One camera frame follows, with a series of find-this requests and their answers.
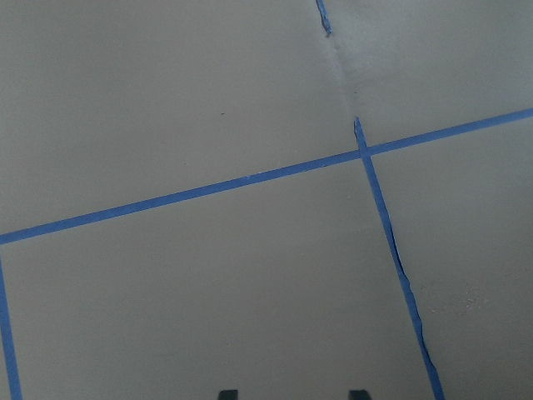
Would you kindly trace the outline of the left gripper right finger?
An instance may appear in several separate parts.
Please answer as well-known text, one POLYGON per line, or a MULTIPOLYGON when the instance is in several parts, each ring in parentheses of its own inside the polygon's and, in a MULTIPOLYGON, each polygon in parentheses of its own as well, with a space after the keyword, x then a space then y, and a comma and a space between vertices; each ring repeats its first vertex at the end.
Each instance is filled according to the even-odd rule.
POLYGON ((348 393, 349 400, 370 400, 370 393, 365 389, 351 390, 348 393))

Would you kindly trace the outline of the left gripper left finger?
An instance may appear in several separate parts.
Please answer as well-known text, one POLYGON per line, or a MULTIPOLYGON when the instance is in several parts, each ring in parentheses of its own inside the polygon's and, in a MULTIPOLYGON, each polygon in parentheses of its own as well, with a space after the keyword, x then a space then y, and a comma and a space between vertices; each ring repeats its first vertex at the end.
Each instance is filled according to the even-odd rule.
POLYGON ((237 400, 237 390, 228 389, 218 393, 218 400, 237 400))

